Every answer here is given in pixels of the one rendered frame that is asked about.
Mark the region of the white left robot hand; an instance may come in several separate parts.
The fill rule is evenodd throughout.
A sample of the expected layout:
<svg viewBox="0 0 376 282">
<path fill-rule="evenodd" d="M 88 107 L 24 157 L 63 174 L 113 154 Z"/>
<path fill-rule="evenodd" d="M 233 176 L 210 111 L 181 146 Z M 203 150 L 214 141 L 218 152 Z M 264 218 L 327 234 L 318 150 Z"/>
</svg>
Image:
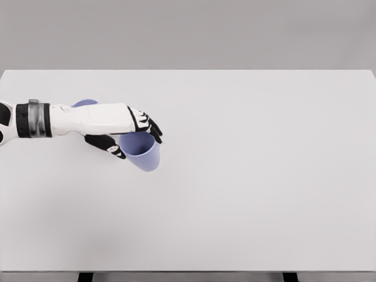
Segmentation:
<svg viewBox="0 0 376 282">
<path fill-rule="evenodd" d="M 114 135 L 146 132 L 162 144 L 163 133 L 156 122 L 145 112 L 124 103 L 88 106 L 88 115 L 82 119 L 84 140 L 89 145 L 125 159 Z"/>
</svg>

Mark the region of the lavender plastic cup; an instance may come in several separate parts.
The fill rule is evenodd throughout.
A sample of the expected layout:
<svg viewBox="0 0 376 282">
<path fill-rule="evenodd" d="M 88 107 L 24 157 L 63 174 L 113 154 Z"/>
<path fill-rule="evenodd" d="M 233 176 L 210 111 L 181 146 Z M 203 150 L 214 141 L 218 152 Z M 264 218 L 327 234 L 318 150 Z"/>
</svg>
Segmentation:
<svg viewBox="0 0 376 282">
<path fill-rule="evenodd" d="M 145 172 L 151 172 L 159 166 L 160 147 L 155 138 L 146 132 L 123 134 L 119 146 L 131 163 Z"/>
<path fill-rule="evenodd" d="M 78 101 L 77 103 L 75 103 L 71 107 L 72 108 L 78 108 L 78 107 L 81 107 L 81 106 L 95 105 L 97 103 L 98 103 L 98 101 L 93 100 L 93 99 L 84 99 L 84 100 Z"/>
</svg>

